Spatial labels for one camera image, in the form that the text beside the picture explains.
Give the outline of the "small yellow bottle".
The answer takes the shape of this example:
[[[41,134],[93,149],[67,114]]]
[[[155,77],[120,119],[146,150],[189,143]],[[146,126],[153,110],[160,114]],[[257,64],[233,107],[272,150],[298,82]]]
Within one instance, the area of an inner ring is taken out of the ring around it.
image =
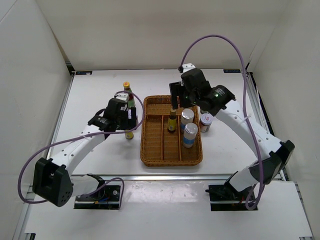
[[[125,138],[127,140],[132,140],[134,138],[134,133],[130,130],[126,130],[125,131]]]
[[[169,117],[168,117],[168,125],[167,125],[167,130],[170,133],[173,133],[176,131],[176,126],[177,126],[177,114],[176,114],[176,110],[171,108],[170,109],[170,113],[169,113]]]

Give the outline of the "silver-lid bead jar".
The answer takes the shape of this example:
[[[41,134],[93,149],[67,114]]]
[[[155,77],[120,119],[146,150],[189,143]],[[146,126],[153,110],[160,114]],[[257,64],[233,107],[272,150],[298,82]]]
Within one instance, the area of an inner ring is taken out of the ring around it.
[[[189,108],[185,108],[182,113],[181,113],[181,118],[180,118],[180,130],[183,133],[185,130],[185,126],[189,123],[192,123],[194,120],[194,111]]]
[[[187,123],[184,127],[182,145],[191,148],[196,140],[198,126],[195,123]]]

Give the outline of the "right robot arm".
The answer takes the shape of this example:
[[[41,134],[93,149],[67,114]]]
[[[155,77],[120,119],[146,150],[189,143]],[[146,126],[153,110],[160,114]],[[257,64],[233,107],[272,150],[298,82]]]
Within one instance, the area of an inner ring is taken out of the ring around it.
[[[244,115],[235,95],[223,85],[212,87],[202,70],[192,68],[181,75],[181,81],[169,84],[171,105],[198,106],[231,128],[253,151],[257,161],[234,173],[225,183],[224,193],[238,199],[243,190],[258,183],[268,185],[285,167],[295,145],[281,141],[260,124]]]

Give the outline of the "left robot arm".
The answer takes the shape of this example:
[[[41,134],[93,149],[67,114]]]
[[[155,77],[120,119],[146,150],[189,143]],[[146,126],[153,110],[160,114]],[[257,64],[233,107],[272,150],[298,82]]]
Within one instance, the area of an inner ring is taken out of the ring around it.
[[[111,98],[106,108],[91,118],[80,136],[49,159],[41,158],[35,164],[32,190],[62,207],[73,196],[90,196],[93,200],[105,197],[104,180],[88,173],[73,178],[80,162],[110,134],[131,130],[137,125],[136,108],[129,108],[129,94],[119,93]]]

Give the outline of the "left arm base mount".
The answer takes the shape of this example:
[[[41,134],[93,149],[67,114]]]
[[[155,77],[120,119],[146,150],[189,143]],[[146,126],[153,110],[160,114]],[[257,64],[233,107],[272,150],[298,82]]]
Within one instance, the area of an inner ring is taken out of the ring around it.
[[[105,180],[88,173],[73,179],[75,210],[119,210],[122,206],[125,182],[120,177]]]

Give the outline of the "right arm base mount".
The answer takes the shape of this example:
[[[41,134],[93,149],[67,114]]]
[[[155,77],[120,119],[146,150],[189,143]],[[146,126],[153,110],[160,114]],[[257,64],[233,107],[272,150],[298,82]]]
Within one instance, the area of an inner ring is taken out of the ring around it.
[[[240,193],[233,193],[225,185],[209,185],[205,192],[209,196],[210,210],[212,212],[247,211],[246,198],[250,187]]]

